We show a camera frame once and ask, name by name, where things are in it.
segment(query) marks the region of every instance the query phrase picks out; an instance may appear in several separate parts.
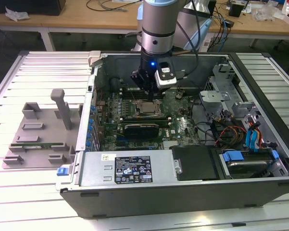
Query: black device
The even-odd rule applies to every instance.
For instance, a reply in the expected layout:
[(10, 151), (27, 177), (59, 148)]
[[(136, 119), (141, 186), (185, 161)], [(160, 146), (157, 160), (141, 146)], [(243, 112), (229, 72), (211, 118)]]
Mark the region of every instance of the black device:
[(225, 20), (225, 23), (226, 23), (226, 27), (228, 28), (231, 28), (234, 26), (234, 22), (233, 21), (230, 21), (228, 19)]
[(5, 13), (7, 7), (17, 12), (59, 15), (64, 5), (65, 0), (0, 0), (0, 13)]
[(229, 16), (239, 17), (245, 5), (242, 2), (232, 2), (230, 4)]

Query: gray part holder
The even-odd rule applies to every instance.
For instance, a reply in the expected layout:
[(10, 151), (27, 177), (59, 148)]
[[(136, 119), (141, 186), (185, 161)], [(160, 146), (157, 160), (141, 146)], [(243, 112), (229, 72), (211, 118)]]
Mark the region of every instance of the gray part holder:
[(64, 102), (64, 90), (63, 89), (53, 89), (51, 92), (51, 99), (56, 102), (60, 116), (63, 120), (66, 130), (70, 130), (72, 128), (72, 121), (70, 118), (70, 110), (68, 104)]
[[(59, 96), (64, 96), (63, 90), (55, 91), (55, 93), (58, 92)], [(54, 96), (56, 100), (58, 99), (57, 105), (61, 107), (62, 102), (59, 100), (61, 98), (56, 98), (58, 95)], [(59, 109), (62, 119), (58, 119), (55, 114), (58, 109), (40, 109), (37, 103), (25, 104), (24, 118), (11, 143), (18, 146), (10, 145), (3, 159), (4, 169), (60, 167), (62, 164), (70, 164), (74, 161), (80, 124), (79, 109), (69, 109), (64, 101), (63, 105), (63, 111), (68, 113), (68, 117), (62, 116), (62, 111)], [(67, 119), (67, 124), (70, 124), (69, 130), (66, 129), (63, 118)], [(33, 144), (29, 147), (26, 146), (31, 143), (27, 140), (28, 138), (36, 140), (37, 137), (37, 142), (32, 142)]]

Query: blue tab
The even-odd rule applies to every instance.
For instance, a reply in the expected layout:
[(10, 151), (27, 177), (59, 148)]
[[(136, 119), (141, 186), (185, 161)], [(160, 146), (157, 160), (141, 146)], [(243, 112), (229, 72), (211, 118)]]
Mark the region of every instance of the blue tab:
[(258, 138), (258, 133), (256, 131), (253, 131), (252, 136), (251, 136), (251, 141), (250, 141), (250, 148), (255, 152), (258, 152), (258, 149), (255, 148), (255, 142), (257, 138)]
[(222, 155), (223, 155), (223, 158), (224, 158), (224, 160), (225, 160), (226, 162), (230, 161), (230, 156), (229, 156), (229, 154), (228, 154), (227, 152), (226, 152), (226, 153), (223, 153)]
[(227, 151), (223, 153), (223, 158), (225, 159), (226, 162), (244, 160), (241, 151)]
[(57, 176), (68, 176), (68, 168), (67, 167), (60, 167), (57, 170)]
[(273, 155), (273, 157), (274, 157), (275, 160), (279, 159), (279, 154), (278, 154), (278, 152), (277, 152), (276, 150), (273, 150), (273, 151), (271, 152), (271, 154)]

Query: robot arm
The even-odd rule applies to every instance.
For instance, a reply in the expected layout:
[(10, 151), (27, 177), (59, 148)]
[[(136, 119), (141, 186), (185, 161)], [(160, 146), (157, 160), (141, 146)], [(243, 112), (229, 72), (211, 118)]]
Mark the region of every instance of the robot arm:
[[(134, 82), (149, 93), (149, 99), (154, 94), (176, 84), (182, 76), (177, 76), (171, 60), (173, 45), (189, 49), (190, 43), (177, 27), (182, 27), (190, 33), (193, 44), (198, 43), (198, 27), (195, 11), (190, 0), (144, 0), (138, 10), (138, 29), (142, 31), (138, 36), (136, 51), (141, 51), (141, 61), (138, 70), (131, 75)], [(201, 34), (204, 35), (210, 26), (210, 13), (205, 6), (206, 18), (201, 18)]]

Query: warning label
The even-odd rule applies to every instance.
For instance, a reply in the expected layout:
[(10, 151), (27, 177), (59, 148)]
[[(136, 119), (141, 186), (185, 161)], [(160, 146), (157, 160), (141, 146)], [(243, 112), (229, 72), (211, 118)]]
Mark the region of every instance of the warning label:
[(153, 182), (150, 157), (116, 157), (114, 181), (117, 184)]

